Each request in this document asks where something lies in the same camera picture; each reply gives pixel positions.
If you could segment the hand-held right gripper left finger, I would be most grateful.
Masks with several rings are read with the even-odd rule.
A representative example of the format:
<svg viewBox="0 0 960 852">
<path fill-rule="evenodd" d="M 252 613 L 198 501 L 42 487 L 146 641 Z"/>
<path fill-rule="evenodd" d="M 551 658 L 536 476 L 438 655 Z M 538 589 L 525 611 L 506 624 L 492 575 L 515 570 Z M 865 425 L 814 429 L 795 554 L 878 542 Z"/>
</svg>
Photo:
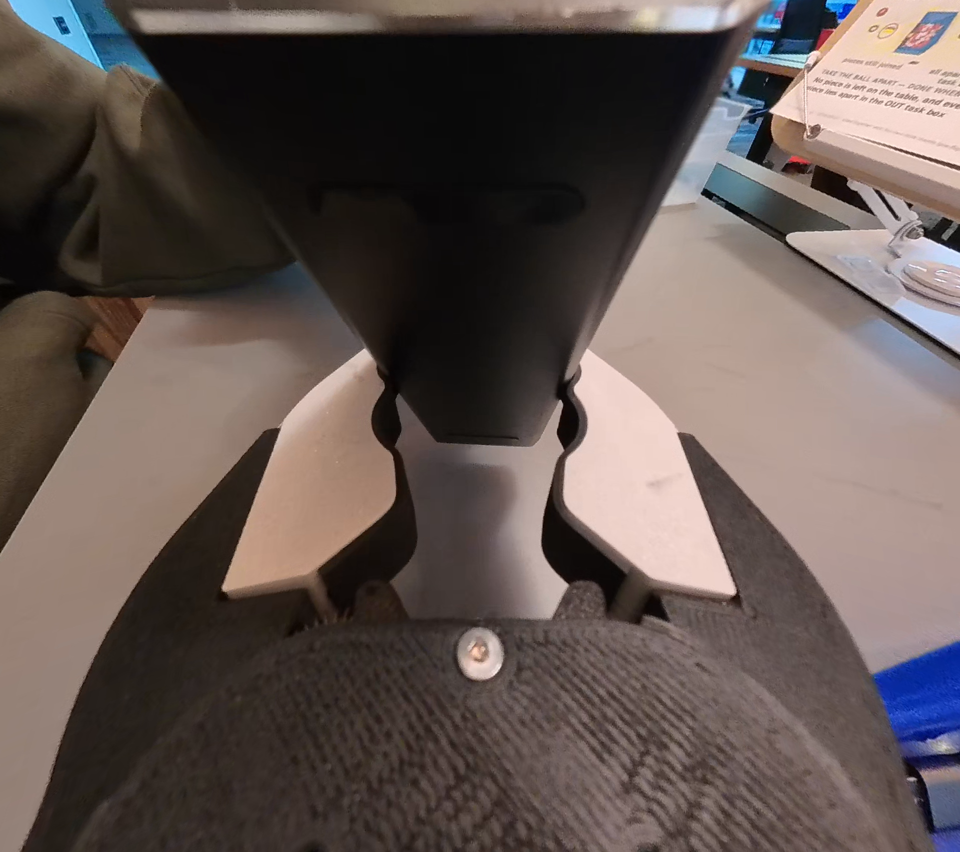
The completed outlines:
<svg viewBox="0 0 960 852">
<path fill-rule="evenodd" d="M 397 397 L 360 351 L 287 414 L 222 581 L 227 599 L 303 592 L 329 621 L 407 566 L 418 533 Z"/>
</svg>

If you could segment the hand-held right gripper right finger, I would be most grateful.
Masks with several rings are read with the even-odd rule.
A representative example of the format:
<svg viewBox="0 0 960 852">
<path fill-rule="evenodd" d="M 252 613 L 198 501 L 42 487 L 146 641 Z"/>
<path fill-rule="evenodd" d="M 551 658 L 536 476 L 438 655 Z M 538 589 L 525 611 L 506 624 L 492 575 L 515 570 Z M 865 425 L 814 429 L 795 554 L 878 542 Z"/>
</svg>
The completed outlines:
<svg viewBox="0 0 960 852">
<path fill-rule="evenodd" d="M 664 597 L 736 599 L 680 434 L 640 387 L 586 351 L 557 435 L 541 546 L 566 583 L 596 584 L 608 617 L 626 622 Z"/>
</svg>

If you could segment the black metal device box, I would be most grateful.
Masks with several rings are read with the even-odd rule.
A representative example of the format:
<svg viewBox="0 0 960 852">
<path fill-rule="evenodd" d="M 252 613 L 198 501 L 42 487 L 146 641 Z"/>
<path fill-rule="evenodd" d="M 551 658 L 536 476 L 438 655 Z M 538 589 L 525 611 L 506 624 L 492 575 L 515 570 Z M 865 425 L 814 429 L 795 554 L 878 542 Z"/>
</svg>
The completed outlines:
<svg viewBox="0 0 960 852">
<path fill-rule="evenodd" d="M 769 0 L 106 0 L 429 434 L 536 443 Z"/>
</svg>

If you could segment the grey desk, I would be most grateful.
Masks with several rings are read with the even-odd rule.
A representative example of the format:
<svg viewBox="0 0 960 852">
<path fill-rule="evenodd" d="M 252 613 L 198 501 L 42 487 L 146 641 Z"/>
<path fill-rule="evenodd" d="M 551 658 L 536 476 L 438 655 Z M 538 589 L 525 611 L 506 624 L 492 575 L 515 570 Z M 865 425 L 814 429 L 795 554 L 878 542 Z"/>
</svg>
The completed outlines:
<svg viewBox="0 0 960 852">
<path fill-rule="evenodd" d="M 717 205 L 658 215 L 592 343 L 789 540 L 874 669 L 958 639 L 958 366 Z M 358 348 L 297 267 L 152 305 L 2 552 L 29 625 L 96 648 L 178 527 Z"/>
</svg>

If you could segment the person's green clothing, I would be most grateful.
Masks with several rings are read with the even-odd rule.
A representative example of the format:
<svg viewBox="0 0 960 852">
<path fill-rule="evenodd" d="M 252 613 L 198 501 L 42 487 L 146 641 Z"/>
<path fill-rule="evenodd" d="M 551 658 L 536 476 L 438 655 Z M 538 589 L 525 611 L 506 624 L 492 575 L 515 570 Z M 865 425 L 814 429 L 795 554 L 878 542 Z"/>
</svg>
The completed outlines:
<svg viewBox="0 0 960 852">
<path fill-rule="evenodd" d="M 36 292 L 1 313 L 1 546 L 93 398 L 80 356 L 95 318 L 77 298 Z"/>
</svg>

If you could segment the clear plastic container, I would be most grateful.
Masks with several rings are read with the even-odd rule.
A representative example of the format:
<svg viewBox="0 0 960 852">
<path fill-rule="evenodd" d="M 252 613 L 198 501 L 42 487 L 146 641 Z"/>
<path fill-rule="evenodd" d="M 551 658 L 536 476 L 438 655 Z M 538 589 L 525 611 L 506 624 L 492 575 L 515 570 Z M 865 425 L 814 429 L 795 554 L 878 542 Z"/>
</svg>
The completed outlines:
<svg viewBox="0 0 960 852">
<path fill-rule="evenodd" d="M 706 115 L 678 169 L 661 206 L 683 206 L 696 201 L 726 151 L 738 126 L 750 112 L 747 102 L 718 98 Z"/>
</svg>

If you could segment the blue plastic bin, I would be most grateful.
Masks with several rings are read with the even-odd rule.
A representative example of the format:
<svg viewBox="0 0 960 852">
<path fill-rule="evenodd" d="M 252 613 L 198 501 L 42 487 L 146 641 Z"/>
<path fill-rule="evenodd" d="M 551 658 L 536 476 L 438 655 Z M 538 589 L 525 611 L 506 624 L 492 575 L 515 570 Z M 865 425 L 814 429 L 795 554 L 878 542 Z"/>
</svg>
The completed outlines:
<svg viewBox="0 0 960 852">
<path fill-rule="evenodd" d="M 939 851 L 959 849 L 959 644 L 874 675 L 908 787 Z"/>
</svg>

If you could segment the white round disc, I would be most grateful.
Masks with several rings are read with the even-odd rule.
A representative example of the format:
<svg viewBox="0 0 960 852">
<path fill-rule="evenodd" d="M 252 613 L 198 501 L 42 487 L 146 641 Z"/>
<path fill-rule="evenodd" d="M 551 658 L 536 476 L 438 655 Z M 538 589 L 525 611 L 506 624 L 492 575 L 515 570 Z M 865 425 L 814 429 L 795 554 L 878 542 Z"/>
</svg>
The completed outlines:
<svg viewBox="0 0 960 852">
<path fill-rule="evenodd" d="M 887 271 L 903 287 L 943 305 L 959 308 L 959 267 L 926 259 L 897 258 Z"/>
</svg>

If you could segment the printed instruction sheet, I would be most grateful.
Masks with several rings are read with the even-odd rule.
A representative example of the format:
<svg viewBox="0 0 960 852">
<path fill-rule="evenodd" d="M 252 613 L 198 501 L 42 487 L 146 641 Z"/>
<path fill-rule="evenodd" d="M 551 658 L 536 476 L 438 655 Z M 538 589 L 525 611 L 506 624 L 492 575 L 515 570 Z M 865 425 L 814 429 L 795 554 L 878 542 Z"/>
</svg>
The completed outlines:
<svg viewBox="0 0 960 852">
<path fill-rule="evenodd" d="M 959 0 L 859 0 L 773 112 L 958 166 Z"/>
</svg>

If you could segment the black office chair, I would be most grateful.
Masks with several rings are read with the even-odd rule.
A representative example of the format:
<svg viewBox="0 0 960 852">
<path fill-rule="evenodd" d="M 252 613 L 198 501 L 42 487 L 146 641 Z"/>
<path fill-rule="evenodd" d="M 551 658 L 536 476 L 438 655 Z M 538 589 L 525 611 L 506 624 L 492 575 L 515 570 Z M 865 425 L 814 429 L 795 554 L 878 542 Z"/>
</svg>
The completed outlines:
<svg viewBox="0 0 960 852">
<path fill-rule="evenodd" d="M 807 55 L 823 28 L 827 0 L 786 0 L 770 55 Z"/>
</svg>

